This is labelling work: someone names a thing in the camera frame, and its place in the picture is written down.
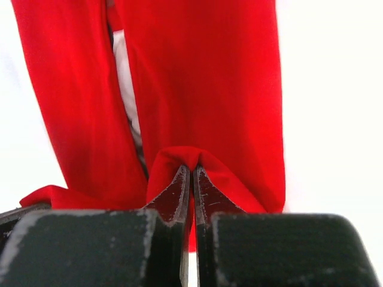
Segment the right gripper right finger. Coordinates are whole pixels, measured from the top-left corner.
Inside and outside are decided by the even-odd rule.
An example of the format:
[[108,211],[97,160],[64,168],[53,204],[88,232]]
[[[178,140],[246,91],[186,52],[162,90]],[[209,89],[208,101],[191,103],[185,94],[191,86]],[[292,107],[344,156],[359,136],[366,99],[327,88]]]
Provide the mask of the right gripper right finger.
[[193,179],[199,286],[379,285],[343,216],[247,213],[203,167]]

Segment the bright red kungfu t-shirt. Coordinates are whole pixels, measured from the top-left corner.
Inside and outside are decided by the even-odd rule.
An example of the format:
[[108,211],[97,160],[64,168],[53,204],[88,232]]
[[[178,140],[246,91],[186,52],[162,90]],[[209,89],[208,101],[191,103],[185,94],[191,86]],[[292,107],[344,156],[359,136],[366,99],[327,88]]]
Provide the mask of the bright red kungfu t-shirt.
[[205,168],[247,212],[285,204],[274,1],[13,1],[66,188],[23,207],[138,209]]

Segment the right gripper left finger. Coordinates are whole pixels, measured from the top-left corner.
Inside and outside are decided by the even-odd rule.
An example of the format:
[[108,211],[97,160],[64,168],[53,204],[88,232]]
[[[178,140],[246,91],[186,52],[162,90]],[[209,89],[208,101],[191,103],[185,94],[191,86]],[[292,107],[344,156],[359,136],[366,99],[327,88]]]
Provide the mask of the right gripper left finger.
[[2,286],[187,286],[190,170],[180,166],[149,204],[129,211],[1,215]]

